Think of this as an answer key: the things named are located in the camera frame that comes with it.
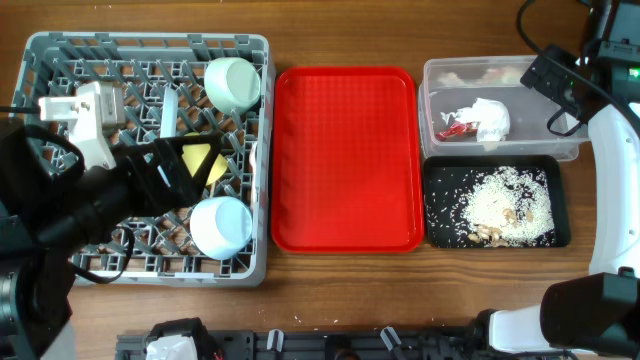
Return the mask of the yellow plastic cup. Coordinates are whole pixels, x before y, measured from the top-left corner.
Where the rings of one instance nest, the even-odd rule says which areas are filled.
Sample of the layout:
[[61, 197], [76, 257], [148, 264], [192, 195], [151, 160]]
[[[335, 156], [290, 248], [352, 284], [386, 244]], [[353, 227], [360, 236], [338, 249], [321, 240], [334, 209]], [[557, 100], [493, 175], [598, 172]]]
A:
[[[208, 144], [185, 145], [183, 147], [182, 159], [192, 176], [197, 173], [209, 150], [210, 146]], [[213, 185], [224, 175], [227, 169], [226, 158], [219, 154], [210, 170], [206, 185]]]

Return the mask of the cream plastic spoon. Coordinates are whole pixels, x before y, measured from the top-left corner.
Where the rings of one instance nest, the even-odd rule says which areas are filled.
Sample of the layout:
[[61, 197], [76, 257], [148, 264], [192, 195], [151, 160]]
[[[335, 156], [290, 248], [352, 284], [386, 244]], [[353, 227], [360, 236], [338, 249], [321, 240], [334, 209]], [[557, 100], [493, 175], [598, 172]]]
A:
[[252, 174], [252, 183], [254, 184], [256, 179], [257, 179], [257, 147], [258, 147], [258, 142], [254, 142], [251, 146], [250, 149], [250, 154], [249, 154], [249, 164], [251, 167], [251, 174]]

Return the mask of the green bowl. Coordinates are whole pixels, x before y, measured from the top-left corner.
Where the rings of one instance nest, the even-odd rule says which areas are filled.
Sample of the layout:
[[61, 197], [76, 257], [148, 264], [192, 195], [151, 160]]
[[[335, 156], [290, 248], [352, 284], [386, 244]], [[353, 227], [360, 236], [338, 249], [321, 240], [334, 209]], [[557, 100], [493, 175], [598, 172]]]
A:
[[261, 79], [254, 65], [240, 57], [209, 62], [204, 89], [212, 105], [224, 114], [246, 113], [260, 98]]

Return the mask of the light blue bowl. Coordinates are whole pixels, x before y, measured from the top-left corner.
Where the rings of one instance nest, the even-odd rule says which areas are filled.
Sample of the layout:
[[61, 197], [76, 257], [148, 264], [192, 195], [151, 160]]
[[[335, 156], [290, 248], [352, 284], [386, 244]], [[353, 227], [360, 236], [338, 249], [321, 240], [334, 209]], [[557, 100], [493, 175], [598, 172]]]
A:
[[214, 197], [199, 202], [190, 216], [195, 246], [209, 258], [228, 260], [252, 239], [252, 215], [241, 200]]

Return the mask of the white napkin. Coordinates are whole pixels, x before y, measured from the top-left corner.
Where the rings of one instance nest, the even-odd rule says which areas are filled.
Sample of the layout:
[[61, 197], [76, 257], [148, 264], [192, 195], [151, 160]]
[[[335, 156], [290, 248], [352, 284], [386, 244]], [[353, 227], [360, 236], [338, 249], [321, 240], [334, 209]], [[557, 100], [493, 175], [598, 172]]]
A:
[[504, 141], [510, 132], [511, 121], [506, 106], [499, 101], [477, 98], [470, 107], [454, 112], [441, 113], [448, 128], [455, 122], [476, 123], [478, 130], [474, 134], [477, 142]]

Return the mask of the red snack wrapper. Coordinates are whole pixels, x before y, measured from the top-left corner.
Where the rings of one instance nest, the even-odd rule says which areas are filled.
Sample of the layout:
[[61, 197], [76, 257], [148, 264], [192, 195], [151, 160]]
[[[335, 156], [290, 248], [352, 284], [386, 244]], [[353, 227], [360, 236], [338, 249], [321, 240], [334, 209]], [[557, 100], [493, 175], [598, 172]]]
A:
[[465, 134], [475, 134], [478, 130], [476, 123], [462, 123], [455, 121], [447, 130], [436, 134], [436, 138], [439, 141], [447, 141], [448, 139], [462, 136]]

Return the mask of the rice and food scraps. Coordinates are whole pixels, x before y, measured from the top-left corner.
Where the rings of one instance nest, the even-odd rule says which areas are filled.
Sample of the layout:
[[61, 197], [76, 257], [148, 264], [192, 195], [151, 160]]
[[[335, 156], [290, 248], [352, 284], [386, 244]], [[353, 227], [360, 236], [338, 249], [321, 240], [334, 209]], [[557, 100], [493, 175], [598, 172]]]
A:
[[435, 168], [425, 207], [427, 237], [439, 248], [555, 243], [547, 176], [539, 168]]

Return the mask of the light blue plate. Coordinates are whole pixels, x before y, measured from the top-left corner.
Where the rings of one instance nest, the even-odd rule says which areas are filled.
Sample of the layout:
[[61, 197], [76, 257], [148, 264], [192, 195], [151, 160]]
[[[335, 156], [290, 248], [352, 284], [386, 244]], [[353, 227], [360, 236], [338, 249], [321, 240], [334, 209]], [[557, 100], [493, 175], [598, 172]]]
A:
[[178, 93], [172, 88], [167, 88], [164, 92], [163, 97], [160, 125], [161, 138], [170, 138], [176, 136], [178, 104]]

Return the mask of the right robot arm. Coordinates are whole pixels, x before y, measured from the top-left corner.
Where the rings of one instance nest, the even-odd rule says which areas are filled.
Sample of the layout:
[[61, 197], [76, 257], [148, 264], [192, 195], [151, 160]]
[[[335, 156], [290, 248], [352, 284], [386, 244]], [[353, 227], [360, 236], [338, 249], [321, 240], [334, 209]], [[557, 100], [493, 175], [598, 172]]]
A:
[[597, 224], [588, 274], [550, 286], [540, 304], [486, 311], [486, 347], [506, 358], [577, 352], [639, 356], [639, 4], [589, 1], [574, 56], [538, 47], [521, 83], [588, 128]]

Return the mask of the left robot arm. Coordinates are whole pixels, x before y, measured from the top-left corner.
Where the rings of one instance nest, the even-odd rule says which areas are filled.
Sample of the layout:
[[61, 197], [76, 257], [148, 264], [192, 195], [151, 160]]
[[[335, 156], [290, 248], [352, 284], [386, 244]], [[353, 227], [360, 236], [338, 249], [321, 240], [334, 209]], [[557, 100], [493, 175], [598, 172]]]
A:
[[217, 135], [158, 138], [119, 146], [116, 165], [87, 168], [62, 136], [17, 118], [1, 122], [1, 356], [39, 359], [68, 324], [85, 246], [106, 244], [131, 217], [197, 203], [219, 155]]

